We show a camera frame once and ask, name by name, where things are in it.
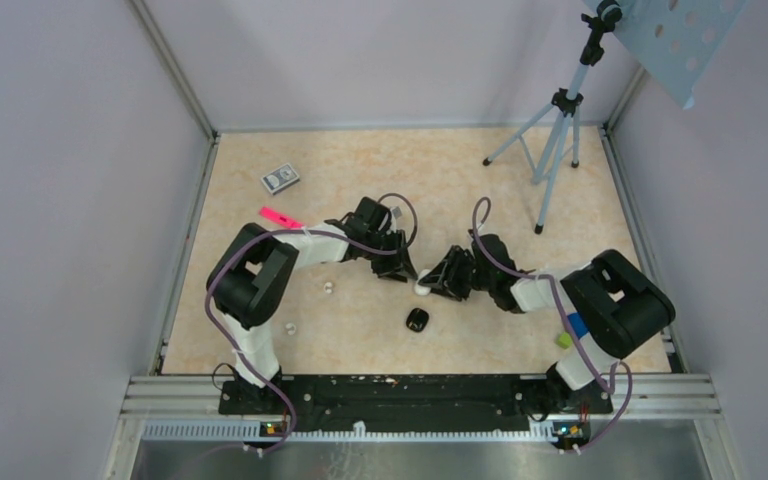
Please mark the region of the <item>white earbud charging case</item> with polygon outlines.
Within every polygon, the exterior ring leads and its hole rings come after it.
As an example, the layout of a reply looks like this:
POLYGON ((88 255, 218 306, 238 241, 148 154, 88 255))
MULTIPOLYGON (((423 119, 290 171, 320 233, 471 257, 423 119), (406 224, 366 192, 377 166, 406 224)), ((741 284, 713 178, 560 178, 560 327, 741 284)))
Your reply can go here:
POLYGON ((413 291, 418 296, 428 296, 431 294, 431 288, 423 283, 423 280, 431 273, 430 269, 423 269, 418 273, 418 278, 413 286, 413 291))

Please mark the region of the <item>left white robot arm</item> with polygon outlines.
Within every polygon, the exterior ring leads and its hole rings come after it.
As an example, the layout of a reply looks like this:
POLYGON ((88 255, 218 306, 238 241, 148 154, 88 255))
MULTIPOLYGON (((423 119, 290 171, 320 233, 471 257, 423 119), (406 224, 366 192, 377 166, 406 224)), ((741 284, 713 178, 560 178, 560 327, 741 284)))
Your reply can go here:
POLYGON ((300 269, 357 259, 369 262, 379 279, 408 282, 418 277, 409 248, 418 234, 397 224, 382 199, 362 198, 340 219, 314 226, 267 230, 244 225, 206 280, 204 309, 230 343, 243 401, 257 413, 279 404, 281 367, 269 322, 278 310, 292 274, 300 269))

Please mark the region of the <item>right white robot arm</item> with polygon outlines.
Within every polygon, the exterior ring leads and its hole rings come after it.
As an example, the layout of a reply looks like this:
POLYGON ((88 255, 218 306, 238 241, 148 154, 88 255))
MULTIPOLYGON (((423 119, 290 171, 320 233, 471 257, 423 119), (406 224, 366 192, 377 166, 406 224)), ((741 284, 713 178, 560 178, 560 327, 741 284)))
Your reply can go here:
POLYGON ((560 412, 574 411, 597 375, 676 318, 667 295, 614 249, 580 266, 526 271, 517 268, 498 235, 485 234, 468 249, 451 247, 440 263, 420 275, 417 285, 456 301, 483 291, 498 308, 514 314, 553 309, 566 328, 579 318, 584 334, 547 372, 546 397, 560 412))

